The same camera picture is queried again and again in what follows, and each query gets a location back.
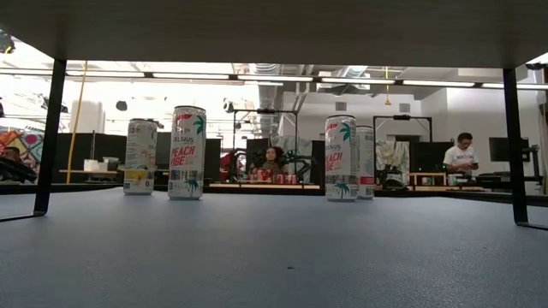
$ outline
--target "can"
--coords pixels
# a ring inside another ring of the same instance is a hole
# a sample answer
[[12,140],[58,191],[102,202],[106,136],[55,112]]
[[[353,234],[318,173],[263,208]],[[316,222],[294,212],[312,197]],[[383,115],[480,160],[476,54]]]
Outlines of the can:
[[263,181],[266,181],[267,183],[272,183],[272,170],[267,169],[263,173]]
[[283,184],[283,175],[276,175],[276,184]]
[[289,184],[297,184],[297,175],[289,175]]
[[265,170],[257,170],[257,182],[261,183],[265,180]]
[[358,140],[358,199],[372,199],[375,192],[375,140],[373,127],[356,127]]
[[206,153],[206,111],[177,106],[171,126],[170,199],[196,200],[202,196]]
[[132,119],[128,124],[123,193],[150,195],[154,191],[158,126],[152,120]]
[[355,201],[358,197],[356,120],[333,115],[325,121],[325,196],[328,201]]

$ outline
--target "person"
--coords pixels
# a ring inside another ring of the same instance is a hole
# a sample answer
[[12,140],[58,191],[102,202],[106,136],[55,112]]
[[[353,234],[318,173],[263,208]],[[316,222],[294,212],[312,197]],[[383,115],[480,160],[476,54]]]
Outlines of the person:
[[21,151],[14,147],[14,146],[8,146],[3,150],[2,157],[8,158],[9,160],[12,160],[14,162],[23,163],[21,160]]
[[30,183],[36,179],[36,173],[21,160],[21,151],[18,148],[8,146],[4,149],[1,158],[4,160],[0,160],[1,182]]
[[479,160],[472,144],[471,133],[460,133],[456,139],[456,145],[445,152],[444,165],[448,172],[472,175],[472,170],[477,170]]
[[[266,161],[262,164],[261,169],[272,170],[274,175],[287,174],[288,166],[282,162],[283,150],[277,146],[271,146],[266,149]],[[252,173],[257,173],[257,168],[251,167]]]

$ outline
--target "wooden desk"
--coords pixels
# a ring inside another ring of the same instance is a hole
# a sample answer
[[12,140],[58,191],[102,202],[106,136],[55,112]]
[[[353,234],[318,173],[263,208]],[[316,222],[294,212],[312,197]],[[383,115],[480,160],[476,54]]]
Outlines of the wooden desk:
[[444,185],[447,185],[447,174],[445,172],[439,172],[439,173],[428,173],[428,172],[412,172],[409,174],[409,178],[414,178],[414,184],[416,186],[420,186],[422,184],[417,181],[417,178],[423,178],[423,177],[431,177],[432,178],[432,184],[435,183],[434,178],[435,177],[443,177],[444,178]]
[[302,184],[222,184],[212,183],[209,187],[230,187],[230,188],[272,188],[272,189],[320,189],[319,185],[302,185]]
[[[68,173],[68,170],[61,169],[59,170],[59,173]],[[106,178],[111,179],[115,178],[117,171],[86,171],[86,170],[70,170],[70,174],[72,175],[89,175],[92,177],[97,178]]]
[[408,190],[416,192],[447,192],[447,191],[477,191],[483,192],[483,187],[459,187],[459,186],[408,186]]

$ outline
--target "red can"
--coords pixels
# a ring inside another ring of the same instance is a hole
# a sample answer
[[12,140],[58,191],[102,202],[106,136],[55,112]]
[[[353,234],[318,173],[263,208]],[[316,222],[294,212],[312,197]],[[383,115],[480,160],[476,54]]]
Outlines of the red can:
[[272,170],[270,169],[265,170],[265,172],[263,173],[263,177],[264,177],[263,181],[272,183]]
[[265,180],[264,178],[265,178],[265,171],[263,169],[257,170],[257,181],[262,182]]
[[276,175],[276,184],[283,184],[283,175]]
[[290,184],[297,184],[297,175],[290,175],[289,176],[289,179],[290,179]]

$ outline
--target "fluorescent light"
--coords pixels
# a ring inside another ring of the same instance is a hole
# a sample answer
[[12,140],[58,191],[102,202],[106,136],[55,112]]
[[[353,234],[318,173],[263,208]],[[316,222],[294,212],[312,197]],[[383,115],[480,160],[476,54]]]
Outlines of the fluorescent light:
[[481,87],[485,89],[504,89],[503,84],[494,84],[494,83],[485,83],[481,85]]
[[471,87],[474,82],[460,81],[429,81],[429,80],[404,80],[405,86],[448,86],[448,87]]
[[322,82],[325,83],[351,83],[351,84],[361,84],[361,85],[393,85],[394,80],[383,80],[383,79],[370,79],[370,78],[331,78],[324,77]]
[[176,78],[176,79],[205,79],[205,80],[227,80],[227,74],[177,74],[177,73],[154,73],[156,78]]
[[13,69],[0,68],[0,74],[29,74],[29,75],[51,75],[48,69]]
[[538,85],[535,85],[535,84],[529,84],[529,85],[520,85],[520,84],[517,84],[517,88],[518,90],[548,90],[548,85],[547,84],[538,84]]
[[[68,71],[69,76],[82,76],[84,71]],[[141,72],[105,72],[105,71],[87,71],[88,77],[145,77]]]
[[246,81],[246,86],[283,86],[283,82]]
[[239,80],[251,81],[294,81],[294,82],[311,82],[312,77],[306,76],[280,76],[280,75],[238,75]]

